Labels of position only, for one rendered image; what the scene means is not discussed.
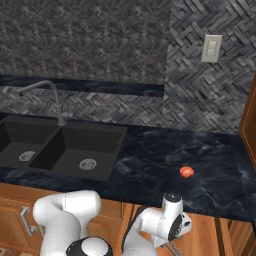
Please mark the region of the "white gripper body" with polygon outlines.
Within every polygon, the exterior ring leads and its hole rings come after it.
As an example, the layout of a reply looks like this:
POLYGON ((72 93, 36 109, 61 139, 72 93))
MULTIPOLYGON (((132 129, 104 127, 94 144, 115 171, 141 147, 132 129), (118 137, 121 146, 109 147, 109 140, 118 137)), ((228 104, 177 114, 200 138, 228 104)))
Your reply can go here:
POLYGON ((157 248, 157 247, 161 247, 161 246, 165 245, 166 243, 169 243, 169 240, 162 239, 160 237, 152 235, 151 236, 151 243, 153 244, 153 246, 155 248, 157 248))

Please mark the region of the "brown wooden drawer front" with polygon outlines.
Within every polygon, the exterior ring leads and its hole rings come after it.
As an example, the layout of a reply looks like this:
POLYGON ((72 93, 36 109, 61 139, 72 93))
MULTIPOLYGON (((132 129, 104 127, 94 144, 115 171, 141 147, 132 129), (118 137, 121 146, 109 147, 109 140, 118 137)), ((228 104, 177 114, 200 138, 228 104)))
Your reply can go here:
POLYGON ((192 230, 173 241, 182 256, 220 256, 215 219, 211 216, 189 213, 192 230))

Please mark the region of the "brown wooden panel under sink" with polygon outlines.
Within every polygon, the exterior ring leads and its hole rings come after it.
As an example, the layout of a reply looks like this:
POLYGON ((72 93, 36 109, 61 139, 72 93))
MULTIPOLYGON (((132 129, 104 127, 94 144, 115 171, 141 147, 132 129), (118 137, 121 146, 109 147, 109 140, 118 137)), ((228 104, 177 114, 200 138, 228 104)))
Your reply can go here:
POLYGON ((115 250, 122 223, 122 203, 106 199, 101 202, 100 213, 88 224, 88 235, 104 239, 115 250))

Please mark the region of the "small red tomato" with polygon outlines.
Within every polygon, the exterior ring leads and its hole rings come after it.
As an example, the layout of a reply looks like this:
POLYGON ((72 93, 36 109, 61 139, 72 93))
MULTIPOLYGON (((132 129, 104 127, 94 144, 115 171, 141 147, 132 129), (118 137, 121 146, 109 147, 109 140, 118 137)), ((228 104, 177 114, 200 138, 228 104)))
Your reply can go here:
POLYGON ((183 166, 180 168, 180 175, 183 178, 190 178, 194 175, 194 169, 189 166, 183 166))

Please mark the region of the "narrow brown wooden cupboard front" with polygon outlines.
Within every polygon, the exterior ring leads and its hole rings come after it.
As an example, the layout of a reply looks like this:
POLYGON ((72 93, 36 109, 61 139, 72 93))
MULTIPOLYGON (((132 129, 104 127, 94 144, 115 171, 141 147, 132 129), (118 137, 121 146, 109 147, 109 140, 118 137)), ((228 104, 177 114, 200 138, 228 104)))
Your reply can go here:
POLYGON ((256 256, 256 234, 250 222, 220 219, 225 256, 256 256))

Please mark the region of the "black double sink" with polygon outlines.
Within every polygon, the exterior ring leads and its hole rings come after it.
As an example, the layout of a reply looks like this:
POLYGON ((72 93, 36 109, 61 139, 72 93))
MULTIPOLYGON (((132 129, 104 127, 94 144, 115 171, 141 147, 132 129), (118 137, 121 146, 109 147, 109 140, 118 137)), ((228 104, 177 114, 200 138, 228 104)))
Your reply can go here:
POLYGON ((127 129, 7 116, 0 120, 0 165, 108 181, 127 129))

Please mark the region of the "brown wooden cupboard door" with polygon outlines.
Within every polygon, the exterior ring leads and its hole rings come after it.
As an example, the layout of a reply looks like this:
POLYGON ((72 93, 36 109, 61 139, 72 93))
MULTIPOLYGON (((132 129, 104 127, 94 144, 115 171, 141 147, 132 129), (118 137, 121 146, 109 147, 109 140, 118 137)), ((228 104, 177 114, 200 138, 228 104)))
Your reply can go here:
POLYGON ((18 252, 40 256, 42 234, 33 218, 33 205, 29 202, 0 198, 0 246, 18 252), (29 236, 20 217, 22 207, 30 208, 26 215, 28 223, 37 231, 29 236))

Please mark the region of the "grey metal tap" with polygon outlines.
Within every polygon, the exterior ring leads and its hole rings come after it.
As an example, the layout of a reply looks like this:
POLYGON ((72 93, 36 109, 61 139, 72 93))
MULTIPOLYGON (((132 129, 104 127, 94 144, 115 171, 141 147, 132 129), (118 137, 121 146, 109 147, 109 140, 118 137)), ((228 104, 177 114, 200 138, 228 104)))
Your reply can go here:
POLYGON ((63 112, 62 111, 62 105, 61 105, 60 100, 59 100, 57 87, 53 82, 51 82, 49 80, 43 80, 43 81, 31 84, 31 85, 25 86, 25 87, 19 89, 17 91, 17 93, 20 97, 22 97, 25 92, 30 91, 30 90, 35 89, 35 88, 42 87, 44 85, 47 85, 50 89, 53 90, 53 95, 54 95, 54 98, 55 98, 55 109, 56 109, 56 114, 57 114, 58 125, 59 126, 64 126, 66 124, 65 117, 72 117, 73 114, 71 112, 63 112))

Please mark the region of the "pale wall socket plate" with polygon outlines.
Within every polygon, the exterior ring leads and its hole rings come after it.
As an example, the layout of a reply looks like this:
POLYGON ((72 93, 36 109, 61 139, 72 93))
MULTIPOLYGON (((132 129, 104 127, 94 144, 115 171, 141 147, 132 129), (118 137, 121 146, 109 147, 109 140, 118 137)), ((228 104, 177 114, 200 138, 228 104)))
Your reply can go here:
POLYGON ((218 61, 222 36, 206 35, 202 50, 201 61, 205 63, 216 63, 218 61))

